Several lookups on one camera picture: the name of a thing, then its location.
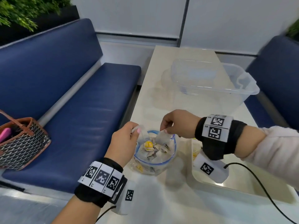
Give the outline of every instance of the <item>person's left hand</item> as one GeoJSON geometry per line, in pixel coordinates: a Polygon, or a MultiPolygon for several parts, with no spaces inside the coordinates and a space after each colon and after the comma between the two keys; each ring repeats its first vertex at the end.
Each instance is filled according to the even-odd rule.
{"type": "Polygon", "coordinates": [[[106,158],[112,159],[122,167],[131,160],[140,133],[140,128],[138,128],[131,135],[132,129],[136,126],[138,126],[137,123],[127,122],[121,129],[113,133],[105,155],[106,158]]]}

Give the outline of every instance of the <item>cable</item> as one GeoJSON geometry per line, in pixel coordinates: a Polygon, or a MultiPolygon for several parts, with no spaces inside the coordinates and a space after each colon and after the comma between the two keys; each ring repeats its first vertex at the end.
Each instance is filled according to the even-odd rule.
{"type": "Polygon", "coordinates": [[[273,205],[276,207],[276,209],[290,222],[297,224],[296,222],[294,222],[293,220],[291,220],[289,217],[287,217],[279,208],[278,206],[274,203],[274,201],[272,200],[272,198],[270,197],[269,193],[267,192],[267,190],[264,188],[263,184],[261,183],[261,181],[258,179],[258,177],[252,172],[252,170],[250,170],[247,166],[245,166],[244,164],[241,163],[229,163],[227,165],[224,166],[224,169],[226,169],[229,165],[232,164],[238,164],[241,165],[243,167],[245,167],[247,170],[249,170],[249,172],[256,178],[256,180],[259,182],[260,186],[262,187],[262,189],[264,190],[264,192],[266,193],[267,197],[269,198],[269,200],[273,203],[273,205]]]}
{"type": "Polygon", "coordinates": [[[108,208],[106,211],[104,211],[103,214],[101,214],[100,217],[95,221],[95,223],[97,223],[97,221],[99,221],[99,219],[100,219],[104,214],[106,214],[107,211],[109,211],[109,210],[111,210],[111,209],[113,209],[113,208],[116,208],[116,206],[112,206],[112,207],[108,208]]]}

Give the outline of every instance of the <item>pink sleeve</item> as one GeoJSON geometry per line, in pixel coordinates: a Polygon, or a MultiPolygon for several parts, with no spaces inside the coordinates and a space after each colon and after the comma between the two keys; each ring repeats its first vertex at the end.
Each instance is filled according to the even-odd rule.
{"type": "Polygon", "coordinates": [[[267,137],[244,160],[299,189],[299,133],[278,126],[261,130],[267,137]]]}

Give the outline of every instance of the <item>wristband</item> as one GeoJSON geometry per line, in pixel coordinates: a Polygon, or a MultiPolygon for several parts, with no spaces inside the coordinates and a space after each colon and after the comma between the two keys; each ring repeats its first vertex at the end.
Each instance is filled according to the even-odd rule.
{"type": "Polygon", "coordinates": [[[195,138],[202,142],[202,150],[210,160],[220,160],[224,154],[235,152],[245,126],[230,116],[209,115],[198,122],[195,138]]]}
{"type": "Polygon", "coordinates": [[[86,172],[80,177],[79,186],[75,189],[75,195],[84,202],[92,202],[103,207],[116,192],[121,194],[126,178],[123,176],[123,168],[109,158],[101,158],[92,162],[86,172]]]}

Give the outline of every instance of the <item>clear plastic container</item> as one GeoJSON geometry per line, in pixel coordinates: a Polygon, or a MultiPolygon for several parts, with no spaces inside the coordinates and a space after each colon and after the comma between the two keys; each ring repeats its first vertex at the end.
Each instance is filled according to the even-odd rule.
{"type": "Polygon", "coordinates": [[[177,59],[162,75],[173,109],[198,116],[231,114],[249,95],[258,94],[252,76],[235,64],[177,59]]]}
{"type": "MultiPolygon", "coordinates": [[[[151,138],[154,138],[159,134],[159,131],[149,130],[148,134],[150,135],[151,138]]],[[[176,145],[177,145],[176,135],[172,135],[167,145],[170,148],[170,154],[167,157],[167,159],[163,159],[162,157],[159,158],[158,153],[162,152],[160,150],[156,153],[157,154],[156,158],[149,161],[146,160],[146,157],[143,157],[142,154],[139,153],[140,144],[137,143],[134,157],[131,160],[131,167],[134,170],[143,174],[159,175],[170,165],[170,163],[176,156],[176,145]]]]}

